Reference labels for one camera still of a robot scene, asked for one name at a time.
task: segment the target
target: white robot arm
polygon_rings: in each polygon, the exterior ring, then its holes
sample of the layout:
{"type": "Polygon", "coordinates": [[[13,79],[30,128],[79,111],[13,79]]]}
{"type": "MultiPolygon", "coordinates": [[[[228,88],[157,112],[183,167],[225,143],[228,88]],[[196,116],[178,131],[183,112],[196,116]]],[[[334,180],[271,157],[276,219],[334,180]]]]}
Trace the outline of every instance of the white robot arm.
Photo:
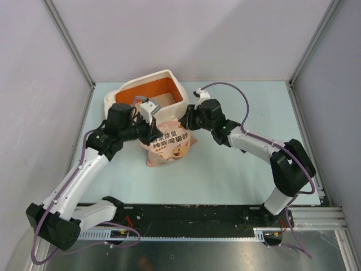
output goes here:
{"type": "MultiPolygon", "coordinates": [[[[260,206],[257,219],[267,224],[274,222],[308,182],[306,176],[297,165],[289,162],[290,157],[279,148],[248,136],[240,129],[239,123],[227,120],[219,102],[211,99],[207,91],[199,89],[194,94],[199,98],[198,102],[188,105],[186,114],[179,120],[186,129],[206,129],[219,145],[249,152],[271,165],[276,188],[260,206]]],[[[76,206],[94,177],[122,149],[124,142],[140,139],[148,145],[162,135],[156,128],[154,117],[159,109],[155,102],[143,102],[136,121],[133,120],[133,108],[128,104],[114,104],[109,109],[107,120],[89,135],[81,164],[71,169],[41,205],[32,203],[28,207],[29,222],[35,229],[40,227],[41,238],[67,250],[83,231],[117,217],[123,203],[110,196],[77,211],[76,206]]],[[[314,176],[315,169],[300,142],[291,139],[289,142],[273,143],[290,151],[309,175],[314,176]]]]}

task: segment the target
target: purple wire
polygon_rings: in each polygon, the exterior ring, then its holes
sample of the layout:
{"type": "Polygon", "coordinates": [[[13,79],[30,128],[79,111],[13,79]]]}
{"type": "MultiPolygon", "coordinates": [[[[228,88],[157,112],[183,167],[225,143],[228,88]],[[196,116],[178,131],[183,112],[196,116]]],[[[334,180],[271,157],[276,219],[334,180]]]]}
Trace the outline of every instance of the purple wire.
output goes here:
{"type": "MultiPolygon", "coordinates": [[[[285,152],[287,155],[289,155],[292,160],[299,166],[299,168],[303,171],[303,173],[305,174],[305,176],[307,177],[307,180],[309,181],[310,185],[311,185],[311,191],[300,191],[298,192],[298,194],[296,196],[294,196],[290,202],[287,204],[287,206],[284,208],[285,209],[285,213],[287,214],[288,213],[288,207],[295,201],[295,199],[298,197],[299,194],[306,194],[306,195],[311,195],[313,194],[314,192],[316,192],[316,187],[315,187],[315,184],[313,183],[312,181],[312,178],[311,176],[309,175],[309,173],[307,172],[306,168],[301,164],[301,162],[289,151],[287,150],[285,147],[267,139],[267,138],[264,138],[264,137],[261,137],[261,136],[258,136],[256,134],[253,134],[253,133],[250,133],[250,132],[247,132],[246,129],[244,128],[244,124],[248,118],[248,115],[249,115],[249,102],[247,100],[247,97],[246,95],[243,93],[242,90],[240,90],[237,86],[233,85],[233,84],[230,84],[230,83],[226,83],[226,82],[214,82],[214,83],[211,83],[207,86],[204,86],[203,88],[201,88],[201,90],[204,90],[206,88],[209,88],[210,86],[214,86],[214,85],[227,85],[227,86],[230,86],[234,89],[236,89],[244,98],[245,102],[246,102],[246,115],[245,117],[243,118],[243,121],[241,122],[241,131],[246,134],[247,136],[250,136],[250,137],[253,137],[253,138],[256,138],[260,141],[263,141],[264,143],[267,143],[269,145],[272,145],[272,146],[275,146],[276,148],[282,150],[283,152],[285,152]]],[[[306,254],[306,256],[310,259],[312,259],[312,256],[306,251],[306,249],[304,248],[302,242],[298,239],[294,229],[292,228],[292,225],[290,223],[290,221],[287,219],[287,222],[288,222],[288,226],[289,228],[291,229],[291,232],[295,238],[295,240],[297,241],[298,245],[301,247],[296,247],[292,244],[281,244],[281,246],[283,247],[290,247],[290,248],[294,248],[294,249],[297,249],[299,251],[302,251],[304,254],[306,254]]]]}
{"type": "Polygon", "coordinates": [[[71,251],[71,252],[59,252],[60,254],[62,255],[71,255],[71,254],[75,254],[75,253],[78,253],[80,251],[83,251],[89,247],[92,247],[92,246],[97,246],[99,244],[107,244],[109,246],[113,246],[113,247],[118,247],[118,248],[128,248],[128,247],[134,247],[136,244],[138,244],[140,242],[140,233],[138,231],[136,231],[135,229],[133,228],[130,228],[130,227],[127,227],[127,226],[123,226],[123,225],[120,225],[120,224],[117,224],[117,223],[113,223],[113,222],[102,222],[102,224],[107,224],[107,225],[112,225],[112,226],[119,226],[119,227],[122,227],[122,228],[125,228],[127,230],[130,230],[132,231],[133,233],[135,233],[137,236],[138,236],[138,239],[136,241],[134,241],[134,243],[132,244],[127,244],[127,245],[117,245],[117,244],[112,244],[112,243],[105,243],[105,241],[100,241],[100,242],[95,242],[95,243],[92,243],[92,244],[88,244],[87,246],[85,247],[82,247],[78,250],[74,250],[74,251],[71,251]]]}
{"type": "MultiPolygon", "coordinates": [[[[84,138],[83,138],[83,145],[82,145],[82,152],[81,152],[81,156],[80,156],[80,161],[79,161],[79,165],[82,165],[83,162],[84,162],[84,158],[85,158],[85,144],[86,144],[86,138],[87,136],[92,133],[94,130],[90,130],[88,132],[85,133],[84,135],[84,138]]],[[[73,181],[73,179],[75,178],[75,176],[77,175],[77,173],[79,172],[79,167],[77,167],[75,169],[75,171],[73,172],[73,174],[70,176],[69,180],[65,183],[65,185],[59,190],[59,192],[57,193],[57,195],[54,197],[54,200],[57,200],[60,198],[60,196],[62,195],[62,193],[65,191],[65,189],[70,185],[70,183],[73,181]]],[[[30,256],[31,256],[31,259],[33,261],[34,264],[36,265],[41,265],[41,264],[44,264],[46,262],[48,262],[57,252],[58,252],[58,248],[56,248],[50,255],[48,258],[42,260],[42,261],[38,261],[36,259],[36,254],[35,254],[35,247],[36,247],[36,240],[38,238],[38,235],[39,235],[39,232],[40,232],[40,228],[41,226],[43,225],[44,221],[45,221],[45,218],[46,216],[49,214],[50,210],[52,209],[52,207],[55,205],[54,203],[54,200],[49,204],[48,208],[45,210],[43,216],[41,217],[41,219],[39,220],[39,223],[35,229],[35,233],[34,233],[34,239],[33,239],[33,247],[32,247],[32,250],[31,250],[31,253],[30,253],[30,256]]],[[[119,248],[126,248],[126,247],[132,247],[132,246],[135,246],[136,244],[138,244],[140,242],[140,234],[138,231],[136,231],[135,229],[132,229],[132,228],[129,228],[127,226],[123,226],[123,225],[120,225],[120,224],[116,224],[116,223],[112,223],[112,222],[103,222],[103,224],[108,224],[108,225],[112,225],[112,226],[121,226],[122,228],[125,228],[127,230],[131,230],[133,231],[137,236],[138,236],[138,239],[132,243],[132,244],[128,244],[128,245],[123,245],[123,246],[118,246],[116,244],[113,244],[114,247],[119,247],[119,248]]],[[[93,243],[93,244],[90,244],[86,247],[83,247],[79,250],[75,250],[75,251],[72,251],[72,252],[62,252],[61,254],[64,254],[64,255],[70,255],[70,254],[74,254],[76,252],[79,252],[79,251],[82,251],[88,247],[91,247],[91,246],[95,246],[97,244],[103,244],[104,242],[96,242],[96,243],[93,243]]]]}
{"type": "Polygon", "coordinates": [[[147,97],[144,96],[135,96],[133,99],[133,102],[131,103],[131,106],[134,107],[135,104],[137,103],[137,100],[142,100],[142,102],[147,100],[147,97]]]}

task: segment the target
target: purple cable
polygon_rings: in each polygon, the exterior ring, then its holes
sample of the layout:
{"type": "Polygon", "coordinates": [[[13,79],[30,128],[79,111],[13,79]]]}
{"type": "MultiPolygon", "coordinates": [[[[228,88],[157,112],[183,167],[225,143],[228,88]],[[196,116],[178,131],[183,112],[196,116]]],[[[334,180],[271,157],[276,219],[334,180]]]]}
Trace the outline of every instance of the purple cable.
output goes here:
{"type": "MultiPolygon", "coordinates": [[[[289,155],[292,160],[299,166],[299,168],[303,171],[303,173],[305,174],[305,176],[307,177],[307,180],[309,181],[310,185],[311,185],[311,191],[300,191],[296,196],[294,196],[291,201],[287,204],[287,206],[285,207],[285,213],[288,213],[288,207],[295,201],[295,199],[298,197],[299,194],[306,194],[306,195],[311,195],[313,194],[314,192],[316,192],[316,187],[315,187],[315,184],[313,183],[312,181],[312,178],[311,176],[309,175],[309,173],[307,172],[306,168],[301,164],[301,162],[289,151],[287,150],[285,147],[267,139],[267,138],[264,138],[264,137],[261,137],[261,136],[258,136],[256,134],[252,134],[250,132],[247,132],[245,129],[244,129],[244,124],[248,118],[248,115],[249,115],[249,103],[248,103],[248,100],[247,100],[247,97],[246,95],[243,93],[242,90],[240,90],[237,86],[233,85],[233,84],[230,84],[230,83],[226,83],[226,82],[214,82],[214,83],[211,83],[207,86],[204,86],[203,88],[201,88],[201,90],[204,90],[206,88],[209,88],[210,86],[213,86],[213,85],[227,85],[227,86],[230,86],[234,89],[236,89],[244,98],[245,102],[246,102],[246,115],[245,117],[243,118],[243,121],[241,122],[241,131],[246,134],[247,136],[250,136],[250,137],[253,137],[253,138],[256,138],[258,140],[261,140],[263,141],[264,143],[266,144],[269,144],[269,145],[272,145],[272,146],[275,146],[276,148],[284,151],[287,155],[289,155]]],[[[306,256],[310,259],[312,259],[312,256],[306,251],[306,249],[304,248],[302,242],[298,239],[296,233],[294,232],[294,229],[292,228],[292,225],[290,223],[290,221],[287,219],[287,222],[288,222],[288,226],[289,228],[291,229],[291,232],[295,238],[295,240],[297,241],[298,245],[301,247],[296,247],[292,244],[282,244],[281,246],[283,247],[290,247],[290,248],[294,248],[294,249],[297,249],[297,250],[300,250],[302,251],[304,254],[306,254],[306,256]]]]}
{"type": "Polygon", "coordinates": [[[142,102],[145,102],[147,100],[147,97],[135,96],[134,99],[133,99],[133,102],[131,103],[132,107],[135,107],[135,104],[137,103],[137,100],[142,100],[142,102]]]}
{"type": "Polygon", "coordinates": [[[78,250],[74,250],[74,251],[71,251],[71,252],[59,252],[59,253],[62,254],[62,255],[71,255],[71,254],[75,254],[75,253],[78,253],[80,251],[83,251],[83,250],[85,250],[85,249],[87,249],[89,247],[97,246],[99,244],[107,244],[109,246],[112,245],[113,247],[118,247],[118,248],[128,248],[128,247],[134,247],[136,244],[138,244],[140,242],[140,233],[138,231],[136,231],[135,229],[133,229],[133,228],[123,226],[123,225],[113,223],[113,222],[103,222],[102,224],[107,224],[107,225],[112,225],[112,226],[119,226],[119,227],[125,228],[127,230],[130,230],[130,231],[132,231],[133,233],[135,233],[138,236],[138,239],[136,241],[134,241],[134,243],[127,244],[127,245],[117,245],[117,244],[112,244],[112,243],[108,243],[108,242],[105,242],[105,241],[100,241],[100,242],[95,242],[95,243],[92,243],[92,244],[88,244],[87,246],[82,247],[82,248],[80,248],[78,250]]]}

